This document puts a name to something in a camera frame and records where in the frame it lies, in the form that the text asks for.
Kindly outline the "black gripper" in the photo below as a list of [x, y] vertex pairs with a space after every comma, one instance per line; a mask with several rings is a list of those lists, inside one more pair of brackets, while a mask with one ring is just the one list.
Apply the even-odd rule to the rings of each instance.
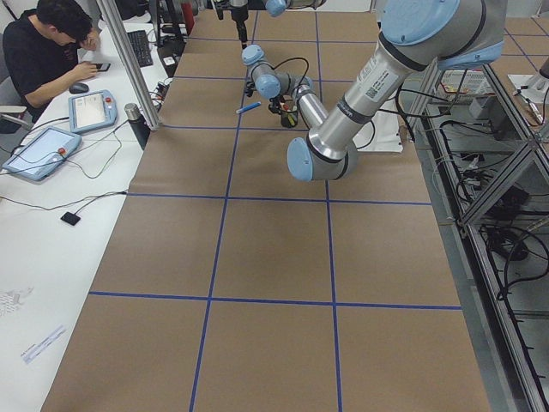
[[283, 96], [276, 96], [269, 100], [268, 109], [273, 114], [281, 114], [282, 107], [285, 104]]
[[246, 21], [248, 20], [249, 14], [247, 8], [233, 8], [232, 9], [232, 20], [235, 22], [238, 38], [241, 41], [241, 48], [244, 50], [248, 47], [248, 33], [246, 28]]

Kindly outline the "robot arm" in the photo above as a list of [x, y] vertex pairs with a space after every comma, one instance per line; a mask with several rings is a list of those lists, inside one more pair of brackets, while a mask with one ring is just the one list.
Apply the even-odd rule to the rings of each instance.
[[302, 181], [336, 180], [356, 166], [355, 136], [406, 78], [436, 62], [441, 70], [474, 69], [497, 60], [504, 46], [505, 1], [388, 1], [376, 49], [354, 84], [327, 111], [301, 76], [278, 73], [262, 48], [241, 57], [266, 99], [289, 94], [309, 126], [287, 148], [291, 175]]
[[250, 10], [266, 11], [270, 16], [277, 17], [290, 9], [318, 9], [326, 3], [326, 0], [229, 0], [226, 3], [237, 28], [238, 40], [244, 49], [248, 46], [246, 22]]

